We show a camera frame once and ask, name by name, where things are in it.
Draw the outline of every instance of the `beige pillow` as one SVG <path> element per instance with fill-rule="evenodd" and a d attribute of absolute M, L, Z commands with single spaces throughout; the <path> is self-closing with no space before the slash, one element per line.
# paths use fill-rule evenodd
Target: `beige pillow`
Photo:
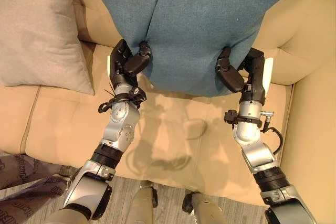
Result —
<path fill-rule="evenodd" d="M 72 0 L 0 0 L 0 82 L 94 94 Z"/>

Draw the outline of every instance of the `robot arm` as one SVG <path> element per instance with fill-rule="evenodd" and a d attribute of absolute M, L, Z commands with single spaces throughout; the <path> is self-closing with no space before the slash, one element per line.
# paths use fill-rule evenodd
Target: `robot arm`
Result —
<path fill-rule="evenodd" d="M 136 75 L 144 69 L 152 56 L 149 46 L 140 43 L 140 51 L 132 56 L 125 40 L 121 40 L 111 54 L 109 77 L 115 96 L 99 106 L 102 113 L 111 109 L 98 147 L 91 159 L 79 170 L 66 194 L 64 208 L 51 215 L 46 224 L 84 224 L 97 220 L 104 213 L 112 193 L 109 182 L 115 174 L 121 156 L 134 138 L 140 103 L 146 95 L 138 87 Z"/>
<path fill-rule="evenodd" d="M 247 83 L 229 64 L 229 48 L 218 58 L 216 72 L 222 82 L 232 91 L 241 92 L 239 112 L 229 110 L 225 122 L 233 125 L 233 136 L 241 146 L 243 158 L 261 190 L 261 197 L 270 207 L 265 211 L 269 224 L 316 224 L 306 204 L 288 183 L 285 174 L 270 148 L 260 139 L 261 116 L 266 116 L 263 132 L 267 131 L 273 112 L 262 111 L 265 90 L 262 85 L 264 53 L 251 48 L 239 66 L 249 73 Z"/>

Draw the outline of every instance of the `cable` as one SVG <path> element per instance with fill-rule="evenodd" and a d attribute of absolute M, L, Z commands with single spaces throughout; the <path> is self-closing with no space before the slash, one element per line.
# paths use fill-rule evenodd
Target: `cable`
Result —
<path fill-rule="evenodd" d="M 276 155 L 281 150 L 281 148 L 283 146 L 283 139 L 284 138 L 282 137 L 282 134 L 274 127 L 263 129 L 262 132 L 266 133 L 268 130 L 272 130 L 273 132 L 275 132 L 280 139 L 279 147 L 273 152 L 273 154 Z"/>

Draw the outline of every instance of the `gray carpet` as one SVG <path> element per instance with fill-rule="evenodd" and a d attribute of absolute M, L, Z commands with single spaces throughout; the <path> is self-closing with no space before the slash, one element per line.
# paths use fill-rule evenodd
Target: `gray carpet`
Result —
<path fill-rule="evenodd" d="M 19 191 L 32 183 L 0 190 L 0 198 Z M 105 214 L 92 224 L 124 224 L 132 197 L 138 190 L 139 181 L 115 177 L 113 193 Z M 194 224 L 194 217 L 181 210 L 184 190 L 155 185 L 158 190 L 159 206 L 154 209 L 155 224 Z M 226 198 L 210 197 L 223 210 L 228 224 L 266 224 L 264 207 L 239 203 Z M 63 198 L 58 198 L 35 213 L 26 224 L 40 224 L 52 212 L 62 208 Z"/>

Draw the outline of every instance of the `blue cushion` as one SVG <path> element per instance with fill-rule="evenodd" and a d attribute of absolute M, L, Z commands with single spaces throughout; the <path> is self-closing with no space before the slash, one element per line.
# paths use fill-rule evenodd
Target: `blue cushion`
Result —
<path fill-rule="evenodd" d="M 103 0 L 133 54 L 144 40 L 152 48 L 143 73 L 157 89 L 207 97 L 230 93 L 216 77 L 217 57 L 232 47 L 230 62 L 237 68 L 277 1 Z"/>

